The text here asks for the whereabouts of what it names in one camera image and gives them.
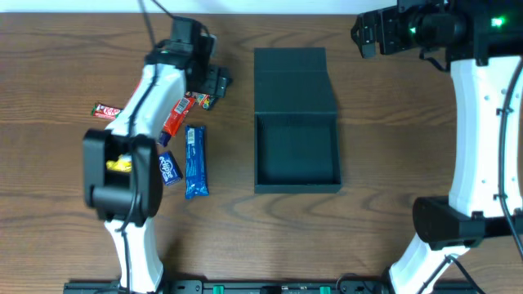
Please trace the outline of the blue Oreo cookie pack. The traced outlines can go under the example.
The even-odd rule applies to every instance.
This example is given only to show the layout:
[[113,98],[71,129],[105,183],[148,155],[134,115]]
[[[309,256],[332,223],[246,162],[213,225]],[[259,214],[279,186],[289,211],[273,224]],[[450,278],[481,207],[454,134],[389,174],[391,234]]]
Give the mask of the blue Oreo cookie pack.
[[186,199],[209,195],[205,160],[205,131],[205,126],[186,126]]

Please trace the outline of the yellow candy bag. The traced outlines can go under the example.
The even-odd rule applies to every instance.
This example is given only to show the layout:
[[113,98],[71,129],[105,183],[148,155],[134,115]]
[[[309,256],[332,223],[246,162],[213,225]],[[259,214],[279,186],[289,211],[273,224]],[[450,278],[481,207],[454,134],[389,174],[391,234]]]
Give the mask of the yellow candy bag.
[[130,173],[132,171],[132,157],[129,154],[121,154],[116,160],[108,160],[105,167],[112,172]]

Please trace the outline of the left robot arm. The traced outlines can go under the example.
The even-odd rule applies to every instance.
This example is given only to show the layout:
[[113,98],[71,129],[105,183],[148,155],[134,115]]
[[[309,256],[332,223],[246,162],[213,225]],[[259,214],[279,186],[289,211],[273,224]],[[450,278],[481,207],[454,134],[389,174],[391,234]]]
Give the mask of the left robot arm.
[[154,218],[163,197],[157,142],[187,92],[223,97],[230,78],[210,65],[216,38],[197,20],[176,16],[171,36],[153,42],[136,90],[103,130],[83,137],[84,201],[110,232],[122,275],[113,293],[157,293],[164,268]]

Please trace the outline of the red candy bag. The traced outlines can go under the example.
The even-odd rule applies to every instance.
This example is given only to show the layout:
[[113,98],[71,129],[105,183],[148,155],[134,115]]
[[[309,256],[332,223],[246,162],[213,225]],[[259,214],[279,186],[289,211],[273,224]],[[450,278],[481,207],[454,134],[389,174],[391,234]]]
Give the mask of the red candy bag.
[[175,136],[194,103],[195,98],[193,97],[184,96],[181,98],[168,115],[163,126],[163,131],[170,136]]

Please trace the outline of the dark green box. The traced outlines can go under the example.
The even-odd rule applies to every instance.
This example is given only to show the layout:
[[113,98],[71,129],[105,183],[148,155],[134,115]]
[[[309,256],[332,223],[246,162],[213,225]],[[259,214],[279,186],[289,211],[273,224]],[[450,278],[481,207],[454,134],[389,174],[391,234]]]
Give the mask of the dark green box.
[[342,187],[337,102],[322,47],[254,51],[254,191]]

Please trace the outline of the Haribo gummy bag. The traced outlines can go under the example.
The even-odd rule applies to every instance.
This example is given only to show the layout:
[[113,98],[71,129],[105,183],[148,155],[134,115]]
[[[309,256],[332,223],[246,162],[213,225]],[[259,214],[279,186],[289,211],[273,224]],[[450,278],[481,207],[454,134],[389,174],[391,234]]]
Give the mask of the Haribo gummy bag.
[[213,106],[217,103],[219,98],[217,96],[212,96],[209,94],[202,94],[194,91],[188,91],[186,93],[187,97],[194,98],[195,102],[205,110],[211,110]]

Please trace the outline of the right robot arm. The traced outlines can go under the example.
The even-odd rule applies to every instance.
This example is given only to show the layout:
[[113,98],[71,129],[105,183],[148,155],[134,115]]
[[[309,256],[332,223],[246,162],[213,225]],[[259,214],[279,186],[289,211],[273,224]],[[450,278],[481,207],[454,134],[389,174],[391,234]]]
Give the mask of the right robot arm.
[[418,49],[445,59],[435,67],[452,78],[457,139],[449,193],[418,198],[415,234],[377,293],[433,293],[460,256],[487,238],[521,245],[522,197],[518,137],[522,103],[522,4],[519,1],[398,1],[357,16],[351,38],[360,54]]

